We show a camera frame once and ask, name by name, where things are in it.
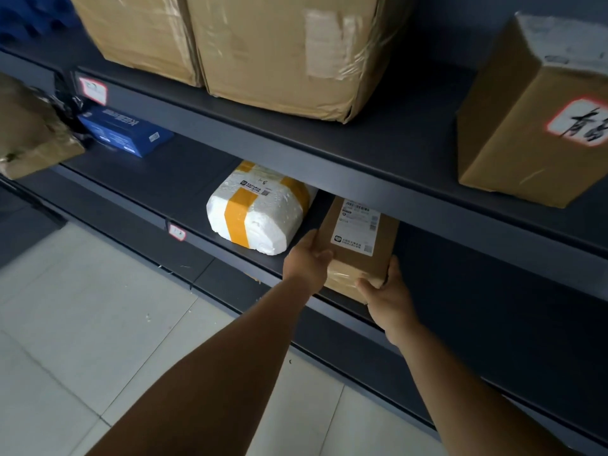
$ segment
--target person's left hand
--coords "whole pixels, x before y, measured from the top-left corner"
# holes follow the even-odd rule
[[[283,280],[300,280],[311,296],[323,288],[327,280],[327,266],[334,257],[329,249],[321,252],[312,250],[316,234],[316,229],[309,230],[291,249],[283,263]]]

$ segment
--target orange tape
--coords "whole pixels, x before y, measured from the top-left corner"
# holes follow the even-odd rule
[[[255,164],[251,161],[242,161],[237,167],[238,170],[248,173],[254,168]],[[292,179],[290,177],[284,177],[281,180],[281,184],[285,185],[298,200],[298,203],[302,207],[304,214],[308,213],[310,206],[310,193],[306,188],[306,185],[299,180]],[[255,199],[258,198],[257,193],[253,193],[244,188],[239,188],[232,198],[228,200],[226,209],[224,212],[224,218],[226,220],[226,226],[228,227],[228,233],[230,233],[230,239],[232,243],[239,244],[249,248],[249,240],[247,240],[247,231],[245,230],[245,217],[249,207],[254,204]]]
[[[245,230],[245,216],[249,207],[254,204],[258,195],[252,191],[239,188],[226,205],[224,218],[233,243],[249,248],[247,231]]]
[[[281,184],[285,185],[298,199],[298,203],[302,207],[302,211],[306,216],[308,208],[310,207],[310,192],[306,188],[306,185],[299,180],[292,179],[290,177],[284,177]]]

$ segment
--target brown box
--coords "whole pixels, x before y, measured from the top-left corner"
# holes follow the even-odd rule
[[[397,219],[336,197],[314,243],[317,250],[334,252],[325,286],[365,304],[354,282],[364,277],[376,288],[382,286],[398,228]]]
[[[608,28],[516,14],[458,114],[459,181],[564,208],[608,173]]]
[[[389,62],[412,0],[188,0],[209,92],[351,120]]]
[[[103,57],[201,86],[186,0],[72,0]]]
[[[0,173],[17,179],[85,152],[53,107],[0,73]]]

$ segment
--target red-bordered sticker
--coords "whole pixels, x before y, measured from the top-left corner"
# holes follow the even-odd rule
[[[177,225],[169,224],[169,235],[179,241],[184,241],[186,239],[186,230],[179,228]]]
[[[575,99],[547,123],[546,130],[590,147],[604,144],[608,140],[608,104],[589,97]]]
[[[95,101],[102,106],[108,102],[108,87],[105,86],[101,81],[97,81],[92,78],[79,77],[80,80],[80,91],[87,98]]]

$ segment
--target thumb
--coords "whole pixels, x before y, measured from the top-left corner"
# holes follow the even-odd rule
[[[354,284],[368,303],[371,302],[376,291],[378,291],[377,288],[374,288],[365,278],[357,278]]]
[[[317,259],[324,265],[324,267],[329,266],[330,262],[333,258],[334,258],[334,252],[330,249],[326,249],[325,251],[322,251],[317,256]]]

